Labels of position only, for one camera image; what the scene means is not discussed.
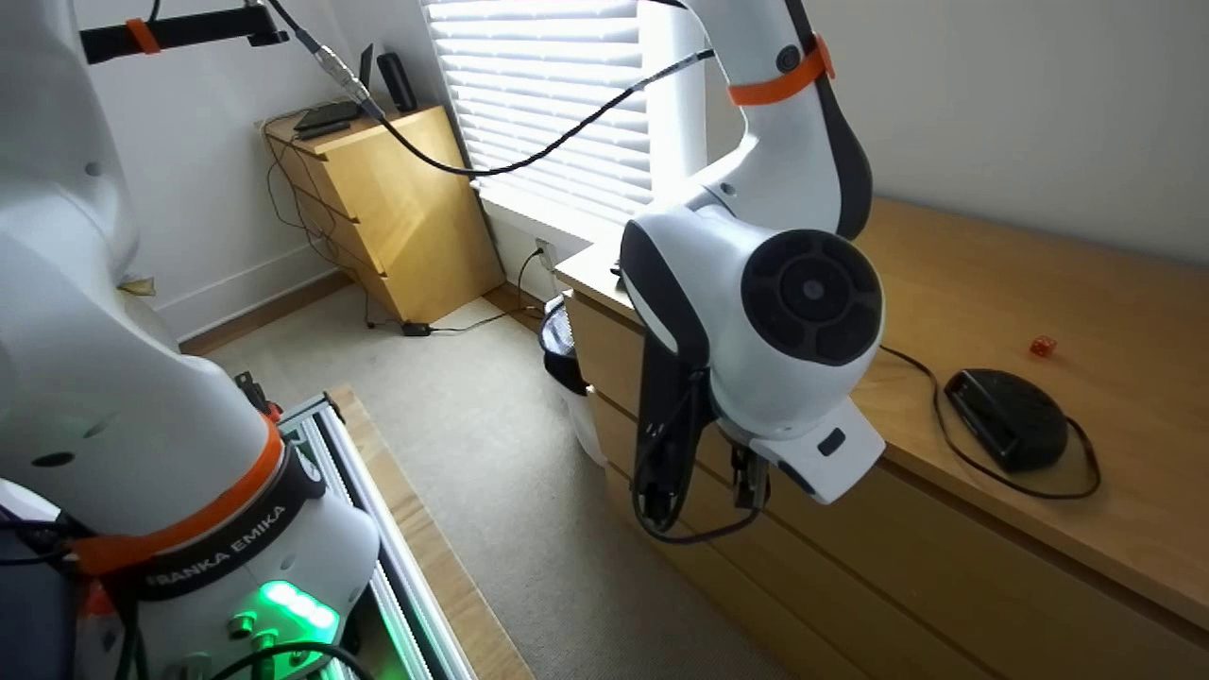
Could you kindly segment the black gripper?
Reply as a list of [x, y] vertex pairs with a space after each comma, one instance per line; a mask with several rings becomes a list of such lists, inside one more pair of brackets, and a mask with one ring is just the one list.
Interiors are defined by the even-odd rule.
[[647, 340], [631, 510], [644, 528], [673, 528], [688, 503], [694, 449], [715, 425], [708, 368]]

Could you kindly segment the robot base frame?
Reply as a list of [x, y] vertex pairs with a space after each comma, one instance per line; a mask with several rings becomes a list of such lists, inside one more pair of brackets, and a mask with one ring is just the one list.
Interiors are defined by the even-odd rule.
[[281, 431], [355, 518], [314, 539], [320, 573], [348, 580], [352, 593], [268, 580], [233, 615], [237, 656], [209, 680], [533, 680], [352, 389], [301, 400]]

